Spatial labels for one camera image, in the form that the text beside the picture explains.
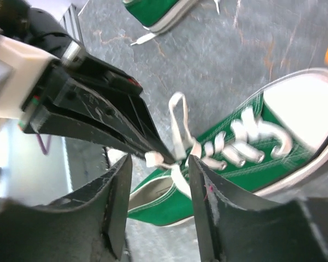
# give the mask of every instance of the shoe toe cap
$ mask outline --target shoe toe cap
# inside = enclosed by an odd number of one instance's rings
[[[308,73],[266,89],[264,102],[295,139],[317,151],[328,138],[328,74]]]

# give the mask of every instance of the red mark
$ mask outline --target red mark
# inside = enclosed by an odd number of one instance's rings
[[[210,192],[212,192],[213,191],[213,186],[211,186],[210,185],[210,187],[209,188],[207,188],[207,186],[206,185],[204,185],[205,187],[206,187],[206,189],[207,190],[209,190]],[[208,198],[208,192],[207,192],[207,194],[206,194],[206,197],[204,198],[204,200],[203,201],[205,201],[206,199]]]

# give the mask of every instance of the gray surface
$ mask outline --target gray surface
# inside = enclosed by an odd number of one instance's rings
[[[190,128],[199,135],[269,81],[324,65],[328,0],[224,0],[220,5],[218,16],[212,0],[200,1],[171,32],[134,47],[130,43],[145,32],[121,0],[90,0],[80,15],[88,50],[142,84],[143,98],[169,147],[167,102],[175,91],[186,94]],[[86,156],[99,151],[99,146],[81,144],[76,147],[84,147]],[[90,174],[100,172],[96,162]],[[76,169],[82,179],[83,169]],[[137,159],[133,169],[132,187],[152,171]],[[328,165],[321,171],[324,176],[275,199],[328,196]],[[192,223],[156,228],[129,219],[127,232],[135,261],[200,260]]]

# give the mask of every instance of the shoelace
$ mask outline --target shoelace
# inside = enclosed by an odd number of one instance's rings
[[[216,11],[218,12],[218,15],[220,15],[220,7],[219,7],[220,1],[221,0],[214,0],[215,6],[216,6]],[[149,40],[152,40],[153,38],[155,38],[157,35],[158,34],[155,34],[155,33],[145,34],[145,35],[141,36],[140,38],[138,38],[135,42],[131,43],[130,46],[133,46],[133,45],[141,45],[143,43],[146,43]]]
[[[180,100],[183,102],[184,139],[181,137],[173,112]],[[226,161],[218,161],[212,158],[217,153],[221,153],[226,160],[237,167],[242,167],[246,161],[261,163],[265,158],[265,153],[248,144],[261,138],[276,138],[279,141],[280,146],[275,146],[271,152],[273,158],[284,157],[292,149],[292,138],[282,127],[271,122],[263,121],[261,117],[255,119],[253,108],[247,107],[242,111],[241,119],[235,119],[231,122],[230,127],[235,137],[232,142],[225,143],[226,133],[219,132],[215,136],[213,143],[208,141],[204,144],[203,149],[205,155],[202,157],[202,145],[192,137],[188,127],[188,106],[186,98],[182,93],[177,92],[171,97],[169,101],[169,112],[171,116],[174,153],[177,161],[186,159],[186,150],[192,147],[190,154],[200,158],[204,164],[215,170],[224,170],[227,167]],[[145,158],[148,167],[155,166],[171,169],[171,178],[177,189],[192,199],[190,186],[180,171],[180,163],[172,165],[165,164],[163,162],[163,156],[155,151],[146,153]]]

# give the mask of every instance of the purple cable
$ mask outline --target purple cable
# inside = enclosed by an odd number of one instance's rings
[[[49,154],[49,151],[50,151],[51,135],[48,136],[48,143],[47,143],[46,147],[44,145],[43,139],[40,136],[40,134],[37,134],[37,138],[38,138],[38,142],[39,142],[40,148],[43,151],[43,154],[45,156],[47,156]]]

